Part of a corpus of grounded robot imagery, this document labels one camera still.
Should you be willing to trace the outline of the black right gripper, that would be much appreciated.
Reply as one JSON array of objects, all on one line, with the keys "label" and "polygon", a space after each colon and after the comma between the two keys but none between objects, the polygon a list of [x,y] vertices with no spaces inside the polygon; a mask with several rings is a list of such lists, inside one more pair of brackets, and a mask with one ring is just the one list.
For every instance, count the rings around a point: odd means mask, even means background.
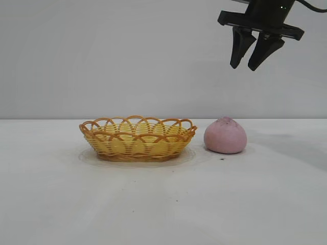
[{"label": "black right gripper", "polygon": [[285,24],[294,1],[248,1],[245,13],[221,11],[218,23],[232,26],[233,45],[230,65],[236,69],[256,41],[252,31],[259,33],[248,67],[255,71],[271,54],[283,47],[282,37],[301,40],[304,31]]}]

